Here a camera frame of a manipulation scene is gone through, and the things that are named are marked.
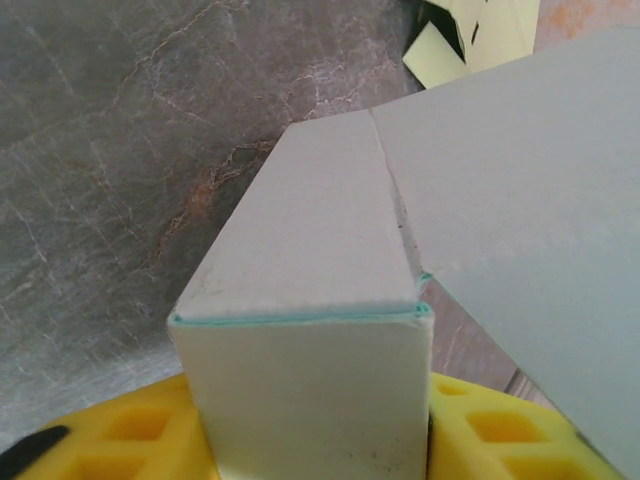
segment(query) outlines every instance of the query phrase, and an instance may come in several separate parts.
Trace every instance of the gray marble surface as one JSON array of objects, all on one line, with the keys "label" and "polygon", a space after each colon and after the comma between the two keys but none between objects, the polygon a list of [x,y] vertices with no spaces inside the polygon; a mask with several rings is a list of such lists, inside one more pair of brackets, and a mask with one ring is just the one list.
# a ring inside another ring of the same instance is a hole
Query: gray marble surface
[{"label": "gray marble surface", "polygon": [[[284,128],[418,89],[418,2],[0,1],[0,450],[180,370],[165,318]],[[438,370],[501,364],[448,315]]]}]

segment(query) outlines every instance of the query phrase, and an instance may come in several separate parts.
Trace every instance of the white foam board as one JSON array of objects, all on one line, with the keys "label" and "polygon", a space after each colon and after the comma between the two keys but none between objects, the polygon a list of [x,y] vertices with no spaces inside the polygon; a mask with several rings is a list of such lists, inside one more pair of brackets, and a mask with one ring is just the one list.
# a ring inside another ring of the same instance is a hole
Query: white foam board
[{"label": "white foam board", "polygon": [[373,119],[293,125],[169,327],[223,480],[421,480],[433,318]]},{"label": "white foam board", "polygon": [[617,28],[373,111],[422,268],[629,478],[639,42]]}]

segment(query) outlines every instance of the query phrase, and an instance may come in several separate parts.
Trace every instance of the yellow grid holder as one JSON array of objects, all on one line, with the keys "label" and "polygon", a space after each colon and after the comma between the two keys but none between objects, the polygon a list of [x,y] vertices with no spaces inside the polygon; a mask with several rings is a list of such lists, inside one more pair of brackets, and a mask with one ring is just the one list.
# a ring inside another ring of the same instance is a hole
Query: yellow grid holder
[{"label": "yellow grid holder", "polygon": [[[433,374],[431,414],[427,480],[621,478],[562,415],[525,400]],[[184,375],[54,425],[71,433],[19,480],[219,480]]]}]

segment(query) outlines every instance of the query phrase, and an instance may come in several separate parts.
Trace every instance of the yellow plastic mold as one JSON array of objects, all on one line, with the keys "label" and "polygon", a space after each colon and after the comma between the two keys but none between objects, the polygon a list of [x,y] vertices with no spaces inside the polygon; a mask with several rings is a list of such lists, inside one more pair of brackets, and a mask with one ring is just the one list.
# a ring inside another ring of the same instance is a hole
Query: yellow plastic mold
[{"label": "yellow plastic mold", "polygon": [[[432,387],[428,480],[621,478],[557,412],[438,374]],[[52,425],[71,433],[20,480],[219,480],[184,375]]]}]

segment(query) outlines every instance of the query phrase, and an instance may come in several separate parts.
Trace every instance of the gray countertop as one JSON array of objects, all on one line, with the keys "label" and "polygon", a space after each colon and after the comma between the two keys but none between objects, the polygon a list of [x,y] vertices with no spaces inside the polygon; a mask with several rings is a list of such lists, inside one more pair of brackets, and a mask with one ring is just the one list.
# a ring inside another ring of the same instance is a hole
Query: gray countertop
[{"label": "gray countertop", "polygon": [[[418,90],[418,5],[0,3],[0,450],[180,371],[165,318],[284,128]],[[425,298],[435,369],[504,389],[511,361]]]}]

